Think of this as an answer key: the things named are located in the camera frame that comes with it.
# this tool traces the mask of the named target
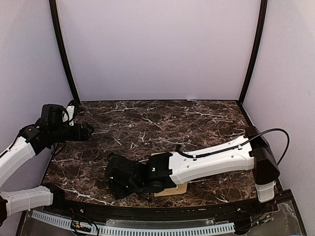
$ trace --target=white wall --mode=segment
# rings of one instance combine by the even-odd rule
[[[238,99],[260,0],[58,0],[82,100]]]
[[[281,127],[291,136],[280,180],[291,188],[309,235],[315,235],[315,2],[272,0],[245,109],[262,131]],[[268,135],[276,157],[282,134]]]
[[[53,30],[47,0],[0,1],[0,152],[40,117],[43,104],[71,100]],[[1,190],[38,186],[49,153],[22,166]],[[18,214],[9,217],[0,235],[15,235],[19,219]]]

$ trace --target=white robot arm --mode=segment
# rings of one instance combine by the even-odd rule
[[[264,203],[274,198],[274,186],[280,171],[262,134],[250,126],[244,136],[225,144],[190,152],[181,152],[177,147],[174,153],[150,157],[146,164],[112,155],[106,175],[113,195],[121,199],[131,193],[158,193],[201,177],[252,170],[258,200]]]
[[[87,123],[74,123],[76,101],[65,109],[59,105],[43,106],[41,118],[20,130],[16,140],[0,154],[0,187],[25,162],[54,143],[88,140],[94,129]],[[0,225],[14,213],[53,203],[53,185],[40,186],[16,192],[0,192]]]

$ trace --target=marble surface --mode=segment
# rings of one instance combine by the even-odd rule
[[[234,101],[102,101],[81,104],[76,122],[88,122],[95,133],[86,142],[68,142],[48,168],[44,182],[66,192],[66,198],[124,207],[191,207],[255,198],[251,171],[235,171],[188,184],[182,195],[132,194],[115,200],[105,178],[108,154],[145,163],[151,153],[218,145],[244,134],[247,126]]]

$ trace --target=black metal frame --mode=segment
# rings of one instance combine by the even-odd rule
[[[108,219],[115,220],[136,220],[136,221],[185,221],[198,219],[215,219],[216,222],[234,222],[236,227],[243,226],[251,222],[253,213],[271,212],[278,210],[278,204],[292,202],[294,211],[300,224],[301,233],[306,236],[300,212],[296,206],[291,190],[281,191],[275,195],[273,203],[257,204],[257,199],[243,200],[233,203],[193,206],[181,208],[139,208],[121,206],[102,206],[97,204],[82,203],[66,200],[64,205],[72,208],[76,213],[75,220],[84,220],[80,215],[95,222],[106,223]],[[72,212],[66,211],[62,207],[46,206],[45,211],[72,216]],[[23,213],[16,236],[20,236],[25,222],[26,214]]]
[[[63,42],[63,35],[61,32],[61,27],[60,27],[60,22],[59,22],[59,17],[58,17],[56,0],[49,0],[49,4],[50,4],[51,17],[52,17],[53,24],[54,24],[56,40],[57,40],[57,44],[58,44],[58,48],[59,48],[59,53],[60,53],[61,60],[63,62],[64,72],[65,72],[65,75],[67,77],[68,84],[69,84],[73,99],[80,102],[79,94],[78,94],[77,88],[75,87],[75,83],[74,83],[74,80],[72,77],[67,53],[65,51],[65,46],[64,46],[64,42]]]
[[[254,40],[254,44],[252,47],[252,54],[251,54],[251,58],[250,58],[250,63],[248,65],[245,80],[244,80],[243,87],[242,87],[242,91],[241,91],[240,97],[238,99],[238,102],[240,103],[241,106],[244,103],[246,93],[247,93],[248,88],[250,86],[252,73],[253,73],[254,68],[255,68],[255,63],[256,63],[256,59],[257,59],[257,55],[258,55],[262,31],[263,31],[264,23],[265,23],[267,3],[268,3],[268,0],[261,0],[261,3],[260,3],[259,17],[258,17],[256,34],[255,34],[255,40]]]

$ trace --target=wire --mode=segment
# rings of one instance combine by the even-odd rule
[[[57,156],[58,154],[60,154],[62,151],[63,151],[63,149],[65,148],[65,146],[67,145],[67,143],[64,143],[64,145],[57,151],[57,148],[56,148],[56,151],[54,152],[54,154],[52,154],[53,156]]]
[[[73,231],[71,231],[71,232],[72,232],[74,235],[76,235],[76,236],[88,236],[88,235],[90,235],[90,233],[92,232],[92,227],[93,227],[93,225],[95,226],[96,231],[97,231],[96,236],[99,235],[99,228],[98,228],[97,224],[96,224],[94,221],[90,220],[89,218],[87,218],[87,217],[85,217],[85,216],[83,216],[83,215],[78,215],[78,216],[81,217],[81,218],[86,219],[86,223],[91,226],[91,229],[90,229],[90,232],[89,232],[88,234],[84,234],[84,233],[78,232],[78,231],[77,231],[77,226],[79,226],[78,229],[83,228],[83,226],[80,225],[81,221],[78,221],[78,224],[75,224],[75,223],[74,223],[74,216],[75,216],[76,214],[74,213],[74,210],[73,210],[72,208],[70,208],[69,210],[72,212],[71,229],[73,229],[74,232],[73,232]]]
[[[180,151],[180,148],[181,148],[181,145],[177,145],[176,146],[176,152],[178,152],[181,156],[184,156],[184,157],[187,157],[187,158],[193,158],[193,159],[197,159],[197,158],[202,158],[202,157],[206,157],[206,156],[210,156],[210,155],[214,155],[214,154],[218,154],[218,153],[221,153],[221,152],[224,152],[224,151],[229,151],[229,150],[233,150],[235,148],[238,148],[239,146],[244,146],[246,144],[248,144],[249,142],[253,141],[254,139],[264,135],[264,134],[267,134],[267,133],[270,133],[270,132],[273,132],[273,131],[281,131],[283,132],[286,137],[287,137],[287,143],[286,143],[286,147],[284,149],[284,152],[281,156],[281,158],[279,159],[279,161],[277,162],[277,165],[280,164],[280,162],[282,161],[283,157],[285,156],[286,154],[286,151],[288,150],[289,148],[289,144],[290,144],[290,137],[289,137],[289,134],[284,130],[284,129],[280,129],[280,128],[273,128],[273,129],[268,129],[264,132],[261,132],[257,135],[255,135],[254,137],[252,137],[251,139],[239,144],[239,145],[235,145],[235,146],[232,146],[232,147],[228,147],[228,148],[225,148],[225,149],[221,149],[221,150],[218,150],[218,151],[213,151],[213,152],[209,152],[209,153],[204,153],[204,154],[200,154],[200,155],[189,155],[189,154],[186,154],[182,151]]]
[[[55,152],[56,152],[58,146],[59,146],[59,143],[53,144],[54,150],[51,152],[51,156],[54,156],[54,155],[55,155]]]
[[[0,158],[3,157],[3,156],[14,146],[15,142],[16,142],[16,141],[18,140],[18,138],[21,136],[21,134],[22,134],[22,132],[24,131],[24,129],[27,128],[27,127],[29,127],[29,126],[32,126],[32,125],[27,125],[27,126],[23,127],[23,128],[19,131],[19,133],[18,133],[18,135],[15,137],[13,143],[0,155]]]
[[[264,223],[267,223],[268,221],[270,220],[273,220],[273,218],[271,218],[271,214],[268,214],[266,215],[264,218],[260,219],[260,217],[254,221],[252,221],[251,223],[243,226],[243,227],[240,227],[238,229],[235,229],[235,230],[238,230],[238,231],[248,231],[248,230],[251,230],[252,228],[258,226],[258,225],[261,225],[261,224],[264,224]]]
[[[256,217],[256,218],[255,218],[253,221],[251,221],[250,223],[248,223],[248,224],[246,224],[246,225],[244,225],[244,226],[242,226],[242,227],[239,227],[239,228],[237,228],[237,229],[235,229],[235,230],[242,230],[243,228],[245,228],[245,227],[247,227],[247,226],[249,226],[249,225],[252,225],[255,221],[259,220],[260,217],[262,217],[264,214],[265,214],[265,212],[261,213],[258,217]]]

